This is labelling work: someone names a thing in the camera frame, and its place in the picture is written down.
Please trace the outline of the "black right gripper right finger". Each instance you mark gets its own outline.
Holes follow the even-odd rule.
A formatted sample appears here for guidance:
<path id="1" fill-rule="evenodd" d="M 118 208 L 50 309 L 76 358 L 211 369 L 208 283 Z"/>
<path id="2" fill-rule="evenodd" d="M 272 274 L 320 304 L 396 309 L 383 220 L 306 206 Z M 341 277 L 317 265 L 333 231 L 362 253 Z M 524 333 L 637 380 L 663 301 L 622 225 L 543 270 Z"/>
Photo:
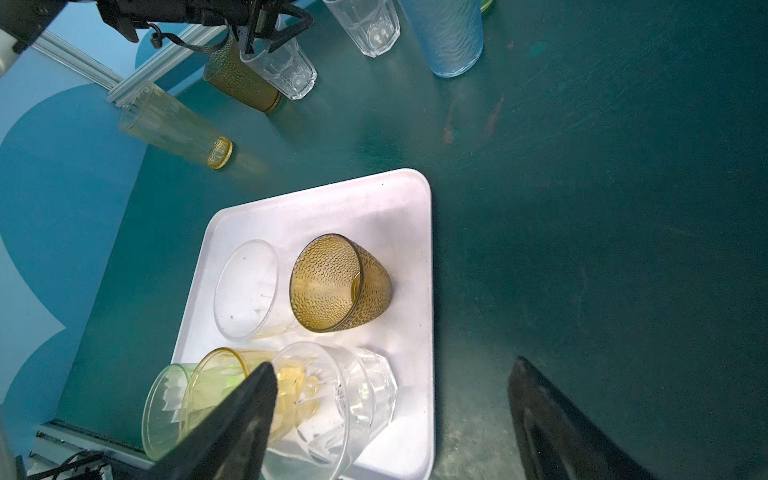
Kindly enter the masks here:
<path id="1" fill-rule="evenodd" d="M 508 399 L 527 479 L 653 479 L 552 384 L 518 357 Z"/>

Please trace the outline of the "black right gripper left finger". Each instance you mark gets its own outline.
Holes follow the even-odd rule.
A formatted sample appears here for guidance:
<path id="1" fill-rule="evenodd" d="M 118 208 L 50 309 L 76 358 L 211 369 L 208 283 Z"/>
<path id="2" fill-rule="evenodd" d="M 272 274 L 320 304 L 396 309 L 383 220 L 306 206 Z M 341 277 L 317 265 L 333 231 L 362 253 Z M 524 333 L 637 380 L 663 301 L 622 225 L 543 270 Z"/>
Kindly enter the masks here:
<path id="1" fill-rule="evenodd" d="M 277 395 L 264 362 L 142 478 L 259 479 Z"/>

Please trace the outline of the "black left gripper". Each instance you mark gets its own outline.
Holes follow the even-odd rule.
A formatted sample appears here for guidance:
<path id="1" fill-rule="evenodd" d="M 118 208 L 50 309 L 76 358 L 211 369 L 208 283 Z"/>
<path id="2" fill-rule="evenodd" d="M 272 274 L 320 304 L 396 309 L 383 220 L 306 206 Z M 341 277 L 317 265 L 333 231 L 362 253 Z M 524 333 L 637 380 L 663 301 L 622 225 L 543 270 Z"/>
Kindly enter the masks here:
<path id="1" fill-rule="evenodd" d="M 232 36 L 244 30 L 249 39 L 257 35 L 263 40 L 268 53 L 314 25 L 314 17 L 303 8 L 294 4 L 264 4 L 263 1 L 97 1 L 97 8 L 102 20 L 132 43 L 139 41 L 139 29 L 149 29 L 155 48 L 162 47 L 163 41 L 168 39 L 177 46 L 202 54 L 218 51 L 227 40 L 215 45 L 194 45 L 163 31 L 158 23 L 225 25 Z M 292 17 L 295 22 L 282 26 L 283 15 Z"/>

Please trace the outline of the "small green cup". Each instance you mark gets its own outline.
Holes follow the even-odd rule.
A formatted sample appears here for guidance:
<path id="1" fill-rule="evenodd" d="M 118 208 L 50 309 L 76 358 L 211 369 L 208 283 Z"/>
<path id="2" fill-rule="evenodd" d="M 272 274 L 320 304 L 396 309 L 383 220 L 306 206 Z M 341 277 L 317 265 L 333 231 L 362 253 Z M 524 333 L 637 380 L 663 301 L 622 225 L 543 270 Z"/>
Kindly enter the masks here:
<path id="1" fill-rule="evenodd" d="M 182 400 L 194 363 L 163 368 L 147 395 L 141 421 L 142 446 L 147 457 L 159 461 L 180 439 Z"/>

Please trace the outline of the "clear faceted glass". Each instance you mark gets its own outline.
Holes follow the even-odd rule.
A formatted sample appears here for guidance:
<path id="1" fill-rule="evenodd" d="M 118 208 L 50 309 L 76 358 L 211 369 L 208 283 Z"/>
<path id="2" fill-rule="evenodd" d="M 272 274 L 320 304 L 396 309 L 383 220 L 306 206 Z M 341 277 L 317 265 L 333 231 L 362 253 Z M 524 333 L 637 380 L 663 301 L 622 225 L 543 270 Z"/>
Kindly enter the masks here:
<path id="1" fill-rule="evenodd" d="M 290 260 L 285 248 L 263 239 L 234 250 L 213 300 L 216 326 L 226 339 L 244 342 L 299 328 L 289 303 Z"/>
<path id="2" fill-rule="evenodd" d="M 398 385 L 378 353 L 302 341 L 272 366 L 278 396 L 265 479 L 339 479 L 392 421 Z"/>
<path id="3" fill-rule="evenodd" d="M 315 86 L 317 71 L 296 39 L 267 51 L 267 41 L 255 38 L 253 52 L 246 53 L 246 29 L 239 27 L 240 60 L 290 100 L 304 98 Z"/>
<path id="4" fill-rule="evenodd" d="M 392 0 L 334 0 L 324 4 L 367 57 L 387 53 L 400 37 L 400 22 Z"/>

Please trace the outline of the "brown amber short cup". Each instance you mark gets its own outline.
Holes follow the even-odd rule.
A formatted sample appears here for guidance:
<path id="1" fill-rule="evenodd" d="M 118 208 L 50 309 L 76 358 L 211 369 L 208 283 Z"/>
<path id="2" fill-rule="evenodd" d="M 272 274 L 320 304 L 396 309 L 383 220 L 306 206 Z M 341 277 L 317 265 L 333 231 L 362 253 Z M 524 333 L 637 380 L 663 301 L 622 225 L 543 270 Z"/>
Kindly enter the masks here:
<path id="1" fill-rule="evenodd" d="M 329 233 L 308 243 L 290 277 L 289 300 L 298 323 L 314 333 L 365 325 L 382 315 L 394 293 L 383 265 L 349 238 Z"/>

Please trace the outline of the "lilac plastic tray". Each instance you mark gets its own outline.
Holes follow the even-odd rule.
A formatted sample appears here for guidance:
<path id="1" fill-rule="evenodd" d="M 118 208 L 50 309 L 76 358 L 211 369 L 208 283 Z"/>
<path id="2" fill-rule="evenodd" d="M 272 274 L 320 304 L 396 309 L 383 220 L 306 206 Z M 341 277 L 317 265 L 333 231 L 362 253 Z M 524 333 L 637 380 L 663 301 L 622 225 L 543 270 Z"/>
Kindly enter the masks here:
<path id="1" fill-rule="evenodd" d="M 314 238 L 338 233 L 364 247 L 394 286 L 388 309 L 350 330 L 315 334 L 301 327 L 253 349 L 279 350 L 298 341 L 362 347 L 384 356 L 398 385 L 391 423 L 347 470 L 350 479 L 426 479 L 435 461 L 431 190 L 413 169 L 337 182 L 218 211 L 210 220 L 172 354 L 195 363 L 227 345 L 214 321 L 214 291 L 233 252 L 263 240 L 278 252 L 281 276 Z"/>

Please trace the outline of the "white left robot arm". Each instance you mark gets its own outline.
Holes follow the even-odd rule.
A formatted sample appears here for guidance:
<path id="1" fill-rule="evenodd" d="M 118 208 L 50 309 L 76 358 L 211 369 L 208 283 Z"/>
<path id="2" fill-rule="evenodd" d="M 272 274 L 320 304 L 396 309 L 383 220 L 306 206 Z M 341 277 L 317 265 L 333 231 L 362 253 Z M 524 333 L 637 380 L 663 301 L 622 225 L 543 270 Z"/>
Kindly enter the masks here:
<path id="1" fill-rule="evenodd" d="M 1 30 L 12 38 L 11 51 L 22 53 L 43 34 L 68 5 L 66 1 L 3 1 Z M 252 54 L 259 39 L 272 53 L 314 25 L 314 17 L 292 1 L 260 0 L 115 0 L 98 1 L 101 20 L 126 40 L 139 41 L 137 31 L 149 30 L 150 42 L 159 49 L 165 40 L 191 52 L 210 55 L 226 41 L 194 45 L 159 27 L 161 22 L 224 26 L 241 52 Z"/>

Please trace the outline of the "dark olive cup back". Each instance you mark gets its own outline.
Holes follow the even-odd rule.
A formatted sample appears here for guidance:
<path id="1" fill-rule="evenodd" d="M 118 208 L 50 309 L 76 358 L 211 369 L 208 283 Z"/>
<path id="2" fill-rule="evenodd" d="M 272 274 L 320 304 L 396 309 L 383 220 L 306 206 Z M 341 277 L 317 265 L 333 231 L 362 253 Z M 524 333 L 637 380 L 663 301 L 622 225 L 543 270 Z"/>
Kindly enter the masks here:
<path id="1" fill-rule="evenodd" d="M 233 37 L 209 56 L 203 79 L 224 94 L 264 113 L 274 110 L 282 98 L 275 87 L 240 60 Z"/>

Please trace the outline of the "tall yellow plastic cup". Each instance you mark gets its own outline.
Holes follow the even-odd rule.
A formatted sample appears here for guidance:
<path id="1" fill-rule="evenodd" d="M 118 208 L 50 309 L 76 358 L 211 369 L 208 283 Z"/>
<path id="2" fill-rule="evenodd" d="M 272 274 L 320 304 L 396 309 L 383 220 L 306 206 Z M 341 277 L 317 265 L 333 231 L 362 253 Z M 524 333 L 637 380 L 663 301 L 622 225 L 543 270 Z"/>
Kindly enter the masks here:
<path id="1" fill-rule="evenodd" d="M 230 160 L 233 142 L 154 83 L 145 82 L 122 107 L 121 132 L 192 163 L 218 170 Z"/>

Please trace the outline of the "tall pale blue cup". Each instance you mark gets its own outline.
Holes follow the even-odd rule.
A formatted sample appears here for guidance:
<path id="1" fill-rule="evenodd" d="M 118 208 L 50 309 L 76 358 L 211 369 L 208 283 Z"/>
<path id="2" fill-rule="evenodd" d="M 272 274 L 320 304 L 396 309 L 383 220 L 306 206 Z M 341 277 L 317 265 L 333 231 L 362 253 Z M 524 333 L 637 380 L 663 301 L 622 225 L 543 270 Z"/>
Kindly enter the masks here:
<path id="1" fill-rule="evenodd" d="M 436 76 L 457 77 L 478 61 L 484 47 L 480 1 L 402 0 L 399 5 Z"/>

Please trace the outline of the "aluminium front rail base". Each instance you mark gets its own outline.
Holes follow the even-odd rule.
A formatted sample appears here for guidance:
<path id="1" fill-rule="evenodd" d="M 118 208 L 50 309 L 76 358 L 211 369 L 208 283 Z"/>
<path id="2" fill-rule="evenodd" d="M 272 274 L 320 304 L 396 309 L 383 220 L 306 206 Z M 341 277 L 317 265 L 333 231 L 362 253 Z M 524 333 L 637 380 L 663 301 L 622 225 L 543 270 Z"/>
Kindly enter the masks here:
<path id="1" fill-rule="evenodd" d="M 20 479 L 141 479 L 154 465 L 132 445 L 58 420 L 36 426 L 14 461 Z"/>

